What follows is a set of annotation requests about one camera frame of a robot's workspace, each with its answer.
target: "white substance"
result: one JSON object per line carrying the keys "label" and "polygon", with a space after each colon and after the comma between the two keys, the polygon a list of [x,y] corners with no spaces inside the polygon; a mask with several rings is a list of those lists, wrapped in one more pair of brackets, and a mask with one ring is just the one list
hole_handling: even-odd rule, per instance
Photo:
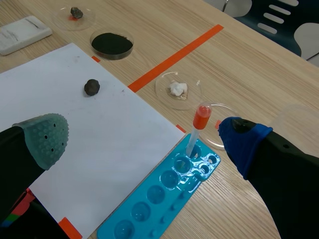
{"label": "white substance", "polygon": [[187,84],[186,83],[178,83],[174,82],[169,85],[170,93],[175,96],[180,96],[181,94],[186,94],[187,92]]}

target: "black chair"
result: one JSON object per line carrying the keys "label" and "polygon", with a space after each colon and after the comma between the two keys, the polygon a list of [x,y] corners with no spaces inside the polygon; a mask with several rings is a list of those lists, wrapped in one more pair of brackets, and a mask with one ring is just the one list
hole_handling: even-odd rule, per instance
{"label": "black chair", "polygon": [[[267,18],[267,13],[277,17],[277,20]],[[284,0],[252,0],[249,12],[235,19],[301,56],[301,49],[294,34],[304,23],[319,23],[319,0],[299,0],[296,6],[284,3]],[[260,28],[260,24],[273,28],[273,31],[269,32]]]}

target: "dropper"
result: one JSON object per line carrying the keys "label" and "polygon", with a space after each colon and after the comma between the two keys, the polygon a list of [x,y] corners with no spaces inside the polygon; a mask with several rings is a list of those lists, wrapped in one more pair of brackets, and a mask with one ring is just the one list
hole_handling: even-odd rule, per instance
{"label": "dropper", "polygon": [[195,143],[199,137],[199,133],[204,129],[208,123],[209,117],[211,115],[211,104],[204,102],[200,104],[196,110],[196,114],[193,120],[193,127],[189,142],[186,146],[186,155],[190,157]]}

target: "wooden table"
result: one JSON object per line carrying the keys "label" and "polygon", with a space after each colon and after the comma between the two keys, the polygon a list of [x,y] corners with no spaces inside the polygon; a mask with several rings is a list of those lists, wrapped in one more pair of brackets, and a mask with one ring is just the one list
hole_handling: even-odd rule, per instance
{"label": "wooden table", "polygon": [[[0,72],[67,43],[88,55],[91,34],[102,27],[126,29],[134,36],[132,54],[100,64],[129,85],[216,24],[224,29],[171,69],[202,79],[204,98],[227,104],[249,120],[268,124],[287,105],[319,110],[319,69],[201,0],[93,0],[94,26],[63,31],[52,23],[63,0],[0,1],[0,25],[33,14],[54,34],[6,57]],[[137,92],[173,124],[191,130],[194,110],[175,111],[155,95],[155,81]],[[223,151],[210,179],[203,183],[167,231],[164,239],[279,238],[273,220],[254,188],[237,172]]]}

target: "orange tape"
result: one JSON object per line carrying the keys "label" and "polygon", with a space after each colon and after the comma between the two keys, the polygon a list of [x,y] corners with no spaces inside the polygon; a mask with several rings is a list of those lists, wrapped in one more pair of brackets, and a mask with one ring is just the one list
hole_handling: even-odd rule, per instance
{"label": "orange tape", "polygon": [[157,76],[159,76],[161,73],[166,71],[169,67],[173,66],[175,63],[177,63],[179,60],[184,58],[186,55],[188,55],[190,52],[195,50],[197,47],[199,47],[201,44],[206,42],[208,39],[219,33],[224,27],[221,25],[216,25],[209,31],[202,34],[200,37],[192,41],[190,44],[186,45],[182,49],[180,49],[178,52],[164,60],[159,65],[155,66],[153,69],[148,71],[143,76],[139,77],[136,81],[131,83],[128,87],[133,91],[137,92],[142,87],[147,85],[149,82],[151,82],[153,79],[155,79]]}
{"label": "orange tape", "polygon": [[216,122],[216,124],[215,124],[215,129],[219,129],[219,125],[220,125],[220,123],[221,123],[221,121],[220,121],[220,120],[218,120],[218,121]]}
{"label": "orange tape", "polygon": [[82,235],[75,229],[67,218],[63,218],[58,224],[70,239],[82,239]]}
{"label": "orange tape", "polygon": [[95,60],[97,63],[99,63],[101,60],[97,58],[96,56],[92,56],[92,59]]}
{"label": "orange tape", "polygon": [[186,133],[186,130],[185,130],[185,129],[183,129],[180,125],[178,125],[178,124],[177,124],[177,125],[176,125],[176,127],[177,127],[177,128],[179,128],[179,129],[180,129],[180,131],[182,131],[183,133]]}

